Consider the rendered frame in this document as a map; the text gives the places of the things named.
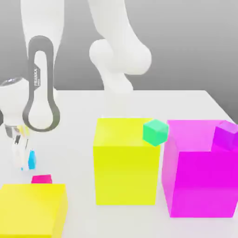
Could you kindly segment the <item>large yellow box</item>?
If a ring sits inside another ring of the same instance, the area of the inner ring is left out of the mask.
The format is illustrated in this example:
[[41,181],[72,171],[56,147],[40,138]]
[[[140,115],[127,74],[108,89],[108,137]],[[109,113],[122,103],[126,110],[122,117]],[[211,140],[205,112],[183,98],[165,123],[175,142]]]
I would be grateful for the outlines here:
[[97,205],[154,205],[160,147],[143,140],[150,118],[99,118],[93,141]]
[[4,184],[0,238],[62,238],[67,209],[65,184]]

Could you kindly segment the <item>small green cube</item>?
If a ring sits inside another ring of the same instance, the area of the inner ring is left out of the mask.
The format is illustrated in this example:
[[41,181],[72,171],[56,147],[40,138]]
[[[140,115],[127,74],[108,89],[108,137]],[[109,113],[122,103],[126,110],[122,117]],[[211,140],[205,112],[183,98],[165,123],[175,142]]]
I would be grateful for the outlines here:
[[143,140],[153,146],[158,146],[167,141],[169,125],[153,119],[143,124]]

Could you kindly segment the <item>small purple cube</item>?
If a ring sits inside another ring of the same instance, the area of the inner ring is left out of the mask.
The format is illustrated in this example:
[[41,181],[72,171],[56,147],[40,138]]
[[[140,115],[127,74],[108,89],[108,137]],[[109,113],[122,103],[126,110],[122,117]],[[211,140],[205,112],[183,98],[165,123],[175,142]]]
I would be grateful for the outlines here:
[[233,150],[238,147],[238,124],[227,120],[219,123],[214,131],[213,144],[226,150]]

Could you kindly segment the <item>large magenta box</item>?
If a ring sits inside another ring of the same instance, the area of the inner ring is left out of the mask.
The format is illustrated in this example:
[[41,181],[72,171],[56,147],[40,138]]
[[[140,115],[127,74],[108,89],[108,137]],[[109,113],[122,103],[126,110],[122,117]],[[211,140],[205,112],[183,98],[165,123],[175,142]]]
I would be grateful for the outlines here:
[[162,186],[172,218],[231,218],[238,203],[238,147],[213,144],[223,120],[169,120]]

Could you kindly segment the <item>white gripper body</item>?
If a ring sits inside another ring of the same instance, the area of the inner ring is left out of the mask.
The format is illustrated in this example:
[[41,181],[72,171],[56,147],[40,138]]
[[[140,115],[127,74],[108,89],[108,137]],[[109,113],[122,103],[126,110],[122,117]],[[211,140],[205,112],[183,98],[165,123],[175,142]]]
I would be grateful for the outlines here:
[[15,138],[12,144],[13,164],[21,171],[28,171],[28,159],[30,149],[28,147],[28,139]]

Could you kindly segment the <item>small pink cube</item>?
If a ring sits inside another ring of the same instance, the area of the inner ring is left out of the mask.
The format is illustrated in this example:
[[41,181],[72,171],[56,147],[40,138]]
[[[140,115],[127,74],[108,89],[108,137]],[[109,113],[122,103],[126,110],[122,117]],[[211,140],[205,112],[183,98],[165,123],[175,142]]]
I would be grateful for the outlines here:
[[47,175],[34,175],[32,177],[32,184],[52,184],[52,177],[50,174]]

